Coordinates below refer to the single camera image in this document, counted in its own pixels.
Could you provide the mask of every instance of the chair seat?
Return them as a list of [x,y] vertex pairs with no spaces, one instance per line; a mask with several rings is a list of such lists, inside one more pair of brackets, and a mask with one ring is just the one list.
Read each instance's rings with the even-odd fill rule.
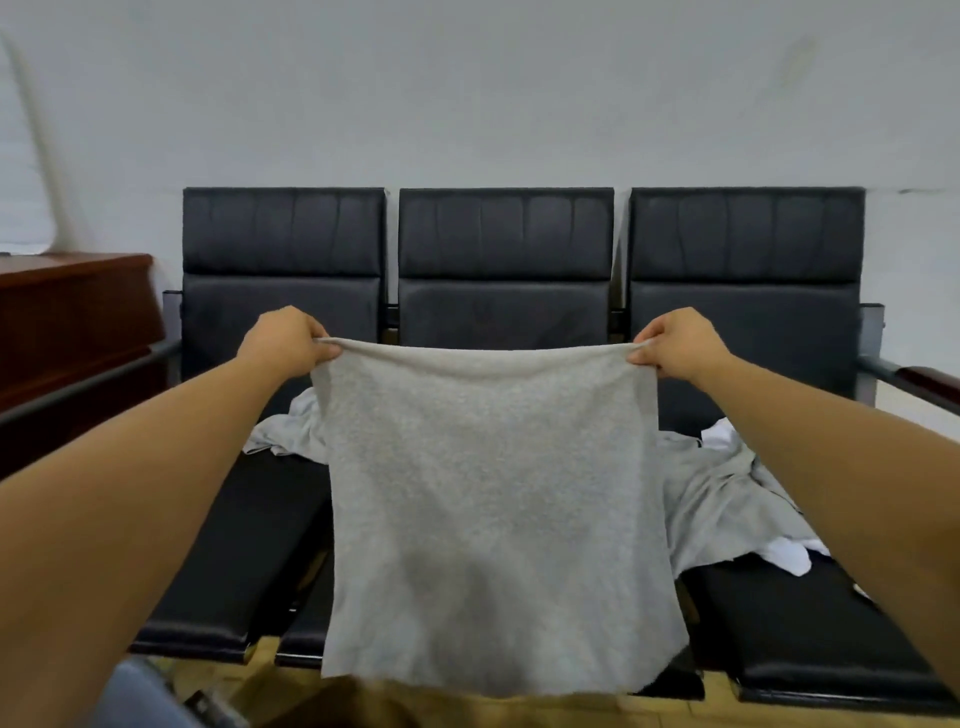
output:
[[326,466],[240,455],[132,651],[244,662],[285,615],[330,524]]
[[280,638],[274,659],[277,665],[320,669],[323,664],[326,630],[333,614],[333,570],[333,551],[330,551],[303,608]]
[[719,632],[745,700],[960,709],[898,627],[853,590],[832,560],[793,576],[753,554],[684,578],[707,629]]

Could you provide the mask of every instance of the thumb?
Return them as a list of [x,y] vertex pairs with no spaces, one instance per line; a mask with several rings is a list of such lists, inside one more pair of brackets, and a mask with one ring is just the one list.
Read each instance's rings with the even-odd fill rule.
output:
[[318,364],[323,364],[325,361],[335,359],[343,352],[343,348],[337,344],[313,342],[313,353]]
[[637,364],[639,366],[656,367],[660,363],[660,358],[657,356],[659,345],[660,342],[658,342],[656,339],[652,339],[649,343],[644,344],[634,352],[631,352],[627,357],[627,361],[629,361],[631,364]]

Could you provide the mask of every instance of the hand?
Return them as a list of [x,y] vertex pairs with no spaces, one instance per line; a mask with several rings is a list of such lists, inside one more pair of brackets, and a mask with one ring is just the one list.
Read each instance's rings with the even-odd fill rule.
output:
[[244,336],[237,359],[267,367],[284,380],[305,375],[343,351],[335,344],[314,341],[328,335],[319,321],[288,305],[260,315]]
[[649,341],[632,352],[632,364],[657,367],[660,376],[686,379],[700,386],[705,373],[733,358],[713,324],[693,308],[678,308],[647,324],[635,344]]

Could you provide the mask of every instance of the forearm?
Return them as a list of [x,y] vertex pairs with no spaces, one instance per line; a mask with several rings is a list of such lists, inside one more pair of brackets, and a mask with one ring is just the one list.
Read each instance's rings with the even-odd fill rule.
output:
[[153,610],[279,383],[235,359],[0,484],[0,594],[16,595],[0,600],[0,705],[24,692],[42,700],[68,670],[102,681],[96,673]]
[[960,690],[960,446],[734,357],[697,383],[847,571]]

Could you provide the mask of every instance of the chair armrest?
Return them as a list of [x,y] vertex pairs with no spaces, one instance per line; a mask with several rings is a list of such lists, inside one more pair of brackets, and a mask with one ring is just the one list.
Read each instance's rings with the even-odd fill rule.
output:
[[857,365],[862,372],[880,381],[954,415],[960,415],[960,378],[956,376],[931,367],[902,367],[868,354],[861,354],[857,358]]
[[73,384],[68,384],[67,386],[61,387],[55,392],[43,395],[42,397],[37,397],[35,400],[24,402],[16,407],[11,407],[8,410],[0,412],[0,425],[6,425],[14,420],[19,420],[22,417],[26,417],[34,412],[46,409],[47,407],[67,400],[75,395],[79,395],[81,392],[92,389],[99,384],[117,379],[120,376],[134,372],[138,369],[142,369],[143,367],[162,359],[167,359],[177,354],[179,351],[180,339],[164,339],[163,341],[158,341],[155,344],[150,345],[150,353],[145,354],[138,359],[128,361],[126,364],[121,364],[118,367],[108,369],[100,374],[89,376],[88,378],[74,382]]

